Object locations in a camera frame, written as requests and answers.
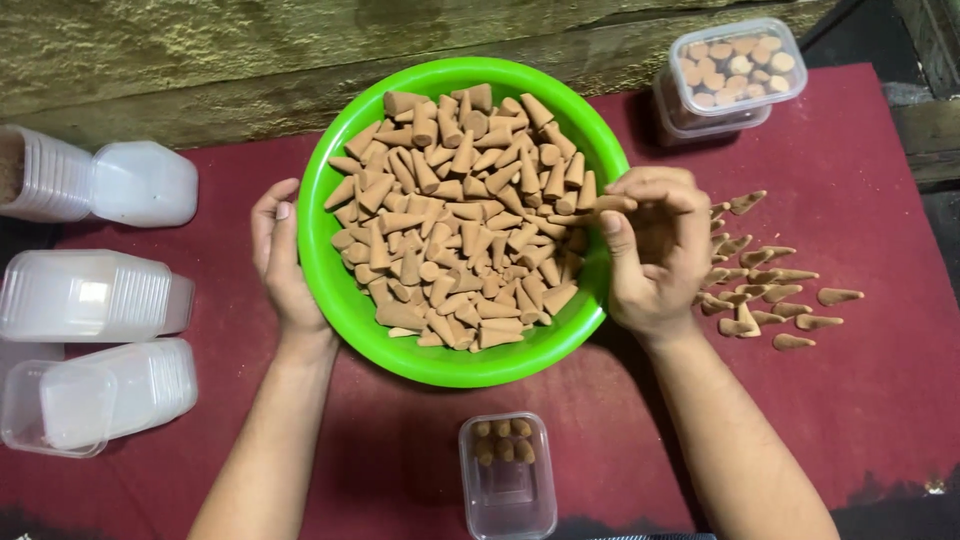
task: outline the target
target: fingernail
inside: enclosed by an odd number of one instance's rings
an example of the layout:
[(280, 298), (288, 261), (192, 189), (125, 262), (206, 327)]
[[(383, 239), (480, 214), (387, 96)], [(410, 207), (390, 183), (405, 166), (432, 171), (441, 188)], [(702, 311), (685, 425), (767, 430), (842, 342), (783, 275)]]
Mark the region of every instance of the fingernail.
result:
[(600, 212), (600, 222), (603, 225), (604, 233), (616, 234), (620, 232), (620, 216), (615, 212), (605, 210)]
[(290, 216), (290, 203), (282, 202), (276, 205), (276, 221), (286, 219)]

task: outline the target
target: left hand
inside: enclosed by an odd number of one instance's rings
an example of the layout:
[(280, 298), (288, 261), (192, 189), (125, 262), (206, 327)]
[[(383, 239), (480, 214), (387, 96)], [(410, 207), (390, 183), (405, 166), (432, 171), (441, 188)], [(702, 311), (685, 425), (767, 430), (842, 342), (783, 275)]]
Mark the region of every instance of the left hand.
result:
[(314, 336), (330, 330), (307, 288), (297, 256), (297, 209), (287, 201), (300, 181), (278, 182), (253, 205), (253, 266), (280, 321), (280, 335)]

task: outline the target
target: green plastic bowl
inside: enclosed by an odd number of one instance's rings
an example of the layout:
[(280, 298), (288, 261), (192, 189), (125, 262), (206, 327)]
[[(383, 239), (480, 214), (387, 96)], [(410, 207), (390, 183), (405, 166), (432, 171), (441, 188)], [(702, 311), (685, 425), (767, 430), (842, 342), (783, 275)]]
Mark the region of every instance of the green plastic bowl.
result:
[(536, 326), (524, 333), (523, 341), (476, 354), (419, 347), (416, 337), (388, 337), (388, 329), (373, 320), (373, 301), (357, 290), (353, 276), (330, 244), (330, 237), (342, 227), (324, 211), (324, 201), (344, 175), (327, 166), (326, 160), (345, 156), (343, 146), (351, 137), (383, 119), (383, 93), (403, 90), (436, 100), (442, 93), (482, 83), (491, 84), (495, 103), (507, 96), (518, 99), (524, 92), (537, 96), (556, 115), (564, 135), (584, 153), (598, 188), (627, 170), (627, 158), (611, 129), (593, 107), (560, 81), (512, 61), (458, 58), (404, 69), (357, 96), (317, 143), (300, 188), (300, 262), (326, 319), (347, 343), (376, 364), (407, 379), (437, 386), (490, 386), (537, 373), (576, 349), (604, 319), (609, 261), (596, 231), (590, 233), (590, 247), (578, 278), (580, 290), (553, 317), (553, 325)]

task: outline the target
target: forearm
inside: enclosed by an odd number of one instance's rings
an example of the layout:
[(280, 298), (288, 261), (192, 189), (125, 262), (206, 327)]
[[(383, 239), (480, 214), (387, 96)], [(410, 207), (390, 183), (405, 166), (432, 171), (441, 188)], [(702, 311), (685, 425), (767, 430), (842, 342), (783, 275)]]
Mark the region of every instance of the forearm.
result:
[(281, 338), (189, 540), (294, 540), (338, 339)]
[(838, 538), (796, 459), (695, 326), (644, 347), (701, 504), (721, 538)]

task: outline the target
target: maroon table surface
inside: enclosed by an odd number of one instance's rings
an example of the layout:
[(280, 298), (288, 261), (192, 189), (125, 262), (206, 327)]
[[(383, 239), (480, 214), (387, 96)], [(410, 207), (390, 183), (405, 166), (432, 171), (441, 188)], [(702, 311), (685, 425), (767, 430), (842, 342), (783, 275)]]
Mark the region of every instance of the maroon table surface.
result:
[[(960, 460), (960, 430), (945, 425), (960, 408), (960, 312), (872, 68), (813, 70), (803, 95), (776, 105), (762, 126), (679, 153), (644, 142), (648, 101), (633, 93), (590, 100), (631, 164), (687, 167), (716, 201), (768, 189), (725, 230), (753, 234), (754, 245), (797, 248), (781, 265), (822, 278), (796, 300), (846, 320), (791, 354), (771, 347), (778, 330), (725, 339), (717, 317), (703, 320), (827, 505), (845, 505), (868, 472), (882, 485), (944, 476)], [(124, 540), (186, 534), (276, 342), (249, 264), (249, 209), (268, 185), (302, 173), (318, 138), (184, 152), (200, 170), (199, 211), (184, 227), (67, 228), (61, 248), (162, 260), (196, 281), (182, 337), (193, 345), (200, 399), (171, 424), (111, 441), (93, 459), (0, 449), (0, 505)], [(813, 296), (820, 286), (863, 290), (866, 299), (821, 308)], [(303, 537), (469, 538), (457, 429), (473, 415), (515, 410), (534, 411), (548, 426), (562, 523), (580, 517), (623, 530), (645, 518), (694, 529), (661, 397), (636, 345), (608, 322), (541, 373), (469, 391), (402, 380), (345, 347)]]

